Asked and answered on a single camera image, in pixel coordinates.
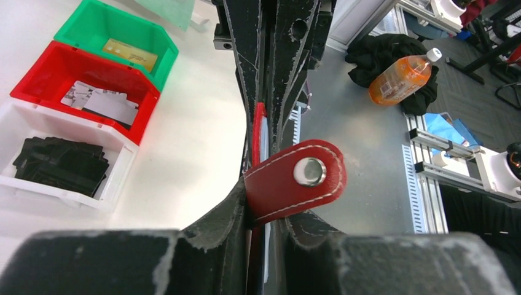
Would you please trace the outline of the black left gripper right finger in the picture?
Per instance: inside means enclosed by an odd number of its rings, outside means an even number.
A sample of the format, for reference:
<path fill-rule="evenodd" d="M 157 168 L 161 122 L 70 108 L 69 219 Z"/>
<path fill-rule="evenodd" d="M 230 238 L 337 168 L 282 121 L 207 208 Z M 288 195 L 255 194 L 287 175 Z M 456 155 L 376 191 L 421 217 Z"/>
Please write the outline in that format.
<path fill-rule="evenodd" d="M 310 211 L 280 225 L 289 294 L 516 293 L 475 235 L 348 235 Z"/>

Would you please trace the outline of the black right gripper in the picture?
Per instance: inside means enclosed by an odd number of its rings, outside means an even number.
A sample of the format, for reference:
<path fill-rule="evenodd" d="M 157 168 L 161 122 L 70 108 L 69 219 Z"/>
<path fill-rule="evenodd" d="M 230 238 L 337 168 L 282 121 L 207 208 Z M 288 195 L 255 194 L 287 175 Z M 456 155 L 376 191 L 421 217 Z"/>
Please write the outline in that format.
<path fill-rule="evenodd" d="M 270 60 L 268 117 L 270 152 L 280 150 L 285 104 L 294 79 L 322 59 L 335 1 L 213 1 L 218 15 L 214 47 L 233 50 L 248 120 L 254 121 L 262 85 L 261 65 Z"/>

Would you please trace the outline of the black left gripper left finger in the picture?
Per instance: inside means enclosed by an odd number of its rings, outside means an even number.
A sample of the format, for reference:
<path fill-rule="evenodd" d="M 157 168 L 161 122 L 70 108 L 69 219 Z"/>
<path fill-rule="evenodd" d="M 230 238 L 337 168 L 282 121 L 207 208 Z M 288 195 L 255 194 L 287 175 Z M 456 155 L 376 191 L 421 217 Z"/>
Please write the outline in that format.
<path fill-rule="evenodd" d="M 67 230 L 26 239 L 2 294 L 244 294 L 246 190 L 183 230 Z"/>

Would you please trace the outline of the red leather card holder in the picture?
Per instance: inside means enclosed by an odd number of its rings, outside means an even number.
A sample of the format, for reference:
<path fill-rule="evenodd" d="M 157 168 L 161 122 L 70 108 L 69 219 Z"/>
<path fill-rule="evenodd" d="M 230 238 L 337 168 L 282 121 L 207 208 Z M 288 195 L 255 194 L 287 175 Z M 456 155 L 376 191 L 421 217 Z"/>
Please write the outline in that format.
<path fill-rule="evenodd" d="M 307 140 L 269 155 L 265 105 L 254 109 L 252 167 L 245 173 L 252 232 L 247 294 L 262 294 L 268 279 L 272 221 L 337 200 L 347 185 L 341 151 L 324 140 Z"/>

